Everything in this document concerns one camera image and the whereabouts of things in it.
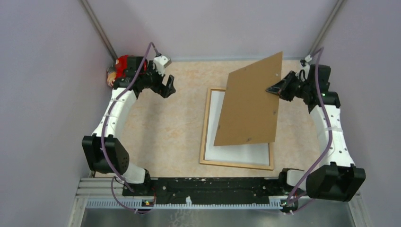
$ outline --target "black base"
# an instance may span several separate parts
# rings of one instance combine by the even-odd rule
[[[269,196],[284,195],[278,179],[264,177],[227,178],[153,178],[147,196],[156,192],[157,204],[267,204]],[[144,196],[135,184],[135,192],[124,188],[123,196]]]

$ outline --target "wall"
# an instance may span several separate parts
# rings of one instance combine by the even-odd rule
[[[308,54],[336,0],[89,0],[117,55],[152,40],[173,60]]]
[[[348,1],[323,45],[349,152],[375,226],[399,226],[401,1]]]
[[[2,0],[0,30],[0,226],[66,226],[111,58],[77,0]]]

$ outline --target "white wall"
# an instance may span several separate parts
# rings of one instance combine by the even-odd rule
[[[400,226],[401,1],[348,1],[323,42],[350,154],[374,226]]]
[[[173,60],[308,54],[336,0],[89,0],[118,55],[149,40]]]
[[[77,0],[2,0],[0,30],[0,226],[65,226],[111,58]]]

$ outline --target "metal pole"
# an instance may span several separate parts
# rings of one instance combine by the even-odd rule
[[[317,47],[319,46],[322,39],[326,35],[327,31],[330,28],[330,25],[332,24],[333,20],[337,16],[339,9],[341,8],[341,6],[343,5],[344,2],[346,2],[346,0],[337,0],[336,5],[334,6],[333,10],[331,11],[329,17],[326,20],[326,23],[324,23],[322,29],[320,30],[320,33],[318,34],[317,38],[313,42],[312,47],[309,50],[309,54],[312,54],[316,51]]]
[[[107,38],[106,33],[102,29],[102,26],[100,25],[99,21],[97,20],[96,15],[93,12],[92,8],[90,7],[88,1],[87,0],[79,0],[79,2],[81,3],[82,7],[84,8],[85,12],[87,13],[93,27],[95,28],[97,34],[99,35],[100,39],[102,40],[103,44],[105,45],[110,56],[115,61],[118,58],[118,56],[115,53],[114,48],[111,45],[109,39]]]

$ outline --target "gray floor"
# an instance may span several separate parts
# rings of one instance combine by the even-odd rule
[[[295,215],[262,210],[154,210],[146,215],[123,209],[86,209],[82,227],[354,227],[346,202],[319,201]]]

